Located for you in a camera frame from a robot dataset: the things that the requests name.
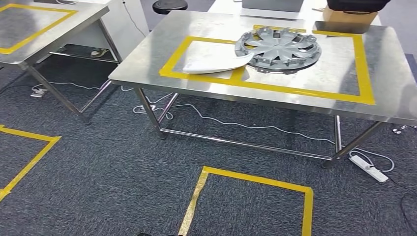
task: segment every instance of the electrical outlet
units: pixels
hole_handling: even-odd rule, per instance
[[[45,88],[35,88],[33,93],[30,95],[31,97],[43,97],[48,90]]]
[[[376,179],[380,183],[383,183],[388,180],[388,177],[386,175],[384,175],[381,171],[376,169],[374,166],[372,166],[368,162],[364,161],[359,156],[355,155],[353,157],[350,157],[349,160],[351,160],[353,163],[355,163],[357,166],[359,166],[362,170],[367,172],[370,176],[372,176],[374,179]]]

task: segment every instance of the cardboard box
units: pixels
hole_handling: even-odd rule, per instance
[[[370,25],[374,18],[377,16],[377,12],[352,12],[345,13],[343,11],[333,11],[328,6],[323,11],[324,21],[330,22],[344,22],[344,23],[361,23]]]

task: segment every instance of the stool seat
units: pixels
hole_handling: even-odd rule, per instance
[[[172,10],[186,10],[188,3],[185,0],[158,0],[153,3],[153,11],[167,15]]]

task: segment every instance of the gray carpet floor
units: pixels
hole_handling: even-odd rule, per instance
[[[417,69],[412,55],[407,55]],[[51,81],[99,86],[114,65],[52,56],[39,69]],[[35,85],[17,70],[0,70],[1,86]],[[95,93],[57,86],[76,105]],[[203,166],[310,186],[314,191],[312,235],[412,236],[400,210],[407,193],[388,181],[377,183],[347,158],[329,170],[321,161],[282,153],[218,144],[169,135],[160,140],[132,91],[112,86],[89,110],[92,124],[83,125],[51,94],[30,97],[30,87],[0,89],[0,124],[60,141],[0,202],[0,236],[154,236],[178,233]],[[153,101],[165,95],[146,90]],[[315,113],[233,103],[181,95],[176,104],[191,103],[203,115],[258,126],[276,125],[313,137],[332,137],[332,117]],[[191,108],[173,108],[164,126],[227,139],[329,154],[320,141],[273,129],[244,129],[202,120]],[[342,118],[344,143],[372,122]],[[362,145],[393,158],[389,176],[417,189],[416,135],[395,135],[393,124]],[[0,188],[42,148],[44,142],[0,135]],[[389,162],[374,158],[380,169]],[[416,198],[404,200],[406,215],[417,228]],[[244,180],[210,175],[200,194],[189,236],[300,235],[302,195]]]

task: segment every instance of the yellow tape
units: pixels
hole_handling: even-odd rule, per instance
[[[251,175],[221,170],[221,169],[208,167],[208,166],[203,166],[200,177],[197,180],[197,184],[194,189],[193,196],[191,197],[190,204],[188,205],[187,211],[185,213],[184,219],[179,229],[178,235],[183,235],[183,236],[187,235],[193,216],[194,216],[197,199],[199,197],[201,190],[204,187],[204,184],[206,183],[209,173],[214,174],[214,175],[242,179],[246,181],[252,181],[256,183],[268,184],[268,185],[286,188],[286,189],[290,189],[290,190],[294,190],[298,192],[303,192],[304,193],[304,210],[303,210],[303,218],[302,218],[301,236],[311,236],[311,224],[312,224],[312,218],[313,218],[313,189],[311,189],[310,187],[297,185],[293,183],[282,182],[282,181],[278,181],[278,180],[274,180],[270,178],[251,176]]]
[[[209,174],[204,170],[201,171],[200,177],[197,180],[196,187],[194,188],[193,196],[191,197],[190,204],[185,212],[184,219],[182,220],[181,227],[179,228],[178,235],[186,236],[190,229],[191,222],[193,221],[195,207],[197,204],[198,196],[206,183]]]
[[[23,136],[32,139],[47,141],[48,144],[12,179],[12,181],[4,188],[0,189],[0,201],[10,193],[12,188],[38,163],[40,159],[58,142],[61,136],[50,137],[41,134],[29,133],[26,131],[5,128],[0,125],[0,131],[8,134]]]
[[[357,72],[357,83],[359,88],[359,96],[364,104],[375,105],[374,94],[372,92],[371,79],[369,78],[368,62],[366,61],[365,47],[361,34],[340,33],[331,31],[313,30],[312,33],[328,36],[351,37],[353,40],[355,52],[355,66]]]
[[[181,56],[187,50],[187,48],[189,47],[192,41],[225,43],[225,44],[236,43],[234,41],[222,40],[222,39],[187,36],[184,39],[184,41],[180,44],[180,46],[177,48],[177,50],[168,59],[167,63],[159,70],[159,74],[161,76],[172,77],[172,78],[188,79],[188,80],[195,80],[195,81],[208,82],[208,83],[239,86],[239,87],[251,88],[251,89],[262,89],[262,90],[269,90],[269,91],[275,91],[275,92],[285,92],[285,93],[320,97],[320,98],[333,99],[333,100],[339,100],[339,101],[374,105],[375,101],[374,101],[373,94],[372,94],[372,87],[371,87],[367,64],[366,64],[366,56],[365,56],[365,51],[364,51],[364,47],[362,43],[362,36],[358,34],[336,33],[336,32],[327,32],[327,31],[318,31],[318,30],[313,31],[313,33],[353,38],[354,48],[355,48],[356,66],[357,66],[357,80],[358,80],[358,87],[359,87],[359,95],[317,91],[317,90],[310,90],[310,89],[304,89],[304,88],[291,88],[291,87],[286,87],[286,86],[268,85],[268,84],[262,84],[262,83],[256,83],[256,82],[242,81],[241,78],[245,71],[245,66],[234,69],[229,79],[217,78],[217,77],[213,77],[210,75],[186,74],[182,72],[173,71],[176,63],[180,60]]]
[[[43,141],[47,141],[47,142],[50,142],[50,141],[54,140],[54,138],[55,138],[55,137],[50,137],[50,136],[46,136],[46,135],[30,133],[30,132],[26,132],[26,131],[22,131],[22,130],[5,128],[4,125],[0,126],[0,131],[2,131],[4,133],[8,133],[8,134],[14,134],[14,135],[23,136],[23,137],[27,137],[27,138],[31,138],[31,139],[39,139],[39,140],[43,140]]]
[[[277,26],[253,25],[253,29],[254,30],[257,30],[257,29],[263,28],[263,27],[269,27],[269,28],[271,28],[273,30],[290,29],[291,32],[301,32],[301,33],[307,32],[305,29],[297,29],[297,28],[289,28],[289,27],[277,27]]]
[[[241,173],[232,172],[232,171],[225,171],[225,170],[216,169],[216,168],[208,167],[208,166],[204,166],[203,171],[206,171],[208,173],[212,173],[215,175],[238,178],[238,179],[243,179],[243,180],[256,182],[256,183],[268,184],[268,185],[291,189],[291,190],[303,192],[303,193],[305,193],[306,191],[310,191],[311,189],[310,187],[305,187],[305,186],[301,186],[301,185],[297,185],[293,183],[282,182],[282,181],[273,180],[270,178],[251,176],[251,175],[241,174]]]
[[[10,48],[0,48],[0,54],[11,54],[11,53],[13,53],[14,51],[16,51],[19,48],[25,46],[27,43],[31,42],[32,40],[34,40],[35,38],[37,38],[38,36],[40,36],[41,34],[43,34],[46,31],[52,29],[53,27],[55,27],[59,23],[63,22],[64,20],[68,19],[70,16],[74,15],[75,13],[77,13],[76,10],[48,8],[48,7],[39,7],[39,6],[29,6],[29,5],[14,4],[14,3],[7,4],[7,5],[3,6],[3,7],[0,7],[0,12],[2,12],[3,10],[8,9],[10,7],[24,8],[24,9],[34,9],[34,10],[44,10],[44,11],[66,12],[67,14],[65,16],[59,18],[58,20],[56,20],[52,24],[48,25],[47,27],[41,29],[40,31],[38,31],[38,32],[36,32],[34,34],[32,34],[28,38],[26,38],[26,39],[24,39],[24,40],[16,43],[12,47],[10,47]]]
[[[313,223],[313,189],[309,188],[304,194],[304,210],[302,215],[301,236],[311,236]]]

